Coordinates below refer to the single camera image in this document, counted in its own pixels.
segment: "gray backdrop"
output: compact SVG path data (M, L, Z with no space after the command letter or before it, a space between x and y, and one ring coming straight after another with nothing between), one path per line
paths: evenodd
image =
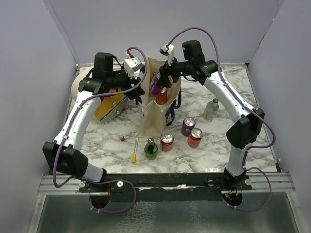
M222 62L250 62L283 0L44 0L79 63L94 61L97 52L125 57L129 46L164 59L159 48L190 26L214 36ZM198 39L206 58L215 51L203 32L188 32L181 43Z
M311 1L286 0L252 59L251 83L311 229Z
M75 60L42 0L0 8L0 232L27 232L44 141L60 130Z

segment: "marble tabletop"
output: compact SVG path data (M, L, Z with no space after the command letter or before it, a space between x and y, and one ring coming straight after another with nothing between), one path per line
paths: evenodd
M254 107L257 106L245 65L227 65L222 69L241 96ZM214 95L198 82L182 79L182 105L175 112L175 121L165 129L174 136L173 149L160 152L155 160L145 157L143 149L148 136L140 135L137 161L131 162L142 119L142 109L135 105L134 100L129 100L125 109L108 124L93 118L84 135L81 153L89 158L90 163L106 169L108 173L222 172L230 154L226 132L233 123L221 103L217 116L211 122L203 118L203 110L213 98ZM187 138L180 132L185 117L195 118L197 127L203 131L203 139L197 148L188 146ZM119 134L124 135L124 142L120 141ZM155 138L155 141L159 145L160 139ZM268 140L262 128L254 145L266 144ZM276 171L270 149L251 149L246 166Z

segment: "gray floor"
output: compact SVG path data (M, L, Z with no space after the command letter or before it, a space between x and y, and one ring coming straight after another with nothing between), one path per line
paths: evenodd
M244 195L242 207L261 205L268 193ZM114 203L121 209L127 203ZM286 193L273 193L264 209L240 212L223 202L138 202L124 214L97 214L88 196L47 196L40 233L297 233Z

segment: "purple soda can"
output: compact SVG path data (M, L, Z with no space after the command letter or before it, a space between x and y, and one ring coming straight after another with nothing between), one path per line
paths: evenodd
M183 121L183 126L181 127L181 133L188 137L191 130L195 127L195 120L191 117L187 117Z
M162 91L163 87L156 85L156 83L160 80L160 72L154 73L154 76L152 77L151 83L149 85L149 91L153 95L158 95Z

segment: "canvas bag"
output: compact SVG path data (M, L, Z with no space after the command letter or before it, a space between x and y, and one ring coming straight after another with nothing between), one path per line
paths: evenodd
M166 104L158 105L156 103L156 96L149 94L149 84L155 72L159 72L159 69L164 65L165 61L159 61L148 57L148 71L146 78L141 84L141 88L145 91L145 94L141 96L141 99L136 99L136 104L140 104L142 107L142 124L139 129L140 135L147 135L153 137L160 137L164 133L166 125L170 125L175 118L174 109L177 109L181 105L181 79L178 82L173 83L171 78L171 88L168 88L168 100ZM171 115L171 122L167 122L169 115Z

